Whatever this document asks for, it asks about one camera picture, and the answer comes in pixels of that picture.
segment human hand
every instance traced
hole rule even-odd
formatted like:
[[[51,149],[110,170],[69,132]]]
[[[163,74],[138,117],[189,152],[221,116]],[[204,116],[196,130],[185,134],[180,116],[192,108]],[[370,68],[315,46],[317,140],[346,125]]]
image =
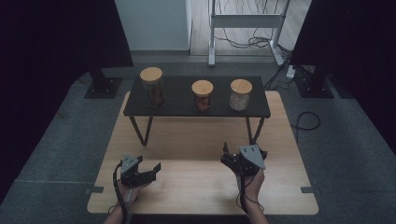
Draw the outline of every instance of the human hand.
[[[264,179],[265,175],[262,169],[260,169],[254,176],[245,177],[245,195],[247,196],[247,198],[245,198],[245,201],[248,201],[248,199],[255,202],[258,201],[260,189],[262,188],[262,183],[264,182]]]
[[[119,186],[120,194],[122,195],[122,199],[123,199],[126,209],[128,211],[131,210],[131,208],[134,204],[134,201],[136,201],[136,198],[139,195],[140,191],[143,188],[145,188],[146,186],[148,186],[149,184],[151,184],[151,182],[146,185],[141,185],[138,187],[130,188],[126,185],[123,185],[120,180],[117,181],[117,185]]]

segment cork lid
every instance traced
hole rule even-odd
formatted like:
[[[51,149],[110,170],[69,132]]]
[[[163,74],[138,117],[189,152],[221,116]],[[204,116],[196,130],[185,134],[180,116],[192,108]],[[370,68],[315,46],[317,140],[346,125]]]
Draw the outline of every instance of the cork lid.
[[[205,97],[213,91],[213,84],[207,80],[198,80],[192,84],[191,88],[195,95]]]
[[[236,79],[231,83],[231,89],[240,94],[250,93],[252,88],[251,83],[244,79]]]
[[[147,83],[156,83],[163,76],[163,71],[157,67],[148,67],[140,73],[140,77]]]

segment wooden tabletop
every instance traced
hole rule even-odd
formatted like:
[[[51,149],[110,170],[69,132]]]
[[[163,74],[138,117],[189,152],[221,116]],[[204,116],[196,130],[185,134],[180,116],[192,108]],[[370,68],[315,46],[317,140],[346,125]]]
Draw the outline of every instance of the wooden tabletop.
[[[151,170],[158,162],[162,164],[157,180],[139,195],[134,213],[243,215],[235,204],[238,194],[235,176],[219,158],[224,142],[232,153],[237,153],[239,146],[248,145],[245,119],[156,117],[148,145],[143,147],[130,120],[122,114],[128,96],[129,93],[95,182],[104,191],[92,193],[88,211],[107,213],[116,203],[112,173],[128,153],[143,156],[140,172]],[[302,193],[301,188],[310,187],[310,183],[280,95],[268,91],[266,97],[272,116],[265,121],[257,141],[268,151],[260,203],[268,215],[314,215],[318,205],[313,193]],[[136,118],[142,132],[148,120]],[[259,119],[251,119],[252,129],[258,123]]]

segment power strip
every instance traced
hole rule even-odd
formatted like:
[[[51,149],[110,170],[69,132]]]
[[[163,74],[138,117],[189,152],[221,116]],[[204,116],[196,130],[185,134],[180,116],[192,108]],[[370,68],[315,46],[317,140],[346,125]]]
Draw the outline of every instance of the power strip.
[[[287,79],[294,79],[294,74],[296,73],[296,70],[293,69],[292,65],[289,65],[288,73],[286,74]]]

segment black table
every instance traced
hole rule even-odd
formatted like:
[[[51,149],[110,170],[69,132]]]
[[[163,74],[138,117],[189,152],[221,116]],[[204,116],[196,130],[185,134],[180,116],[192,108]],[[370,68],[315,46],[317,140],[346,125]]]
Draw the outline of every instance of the black table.
[[[230,94],[231,83],[238,78],[248,80],[253,89],[250,93],[247,109],[235,111],[231,109]],[[210,81],[214,90],[211,93],[210,108],[205,112],[194,109],[192,83],[204,79]],[[154,117],[235,117],[246,118],[247,134],[250,144],[256,144],[260,135],[264,119],[271,117],[270,108],[265,96],[265,89],[260,77],[171,77],[163,76],[166,103],[160,108],[149,106],[149,99],[146,95],[142,80],[137,77],[134,80],[130,96],[126,103],[123,114],[128,116],[134,125],[134,129],[143,146],[149,140],[149,131]],[[149,116],[146,136],[143,138],[135,116]],[[256,133],[252,136],[249,118],[260,118],[260,123]]]

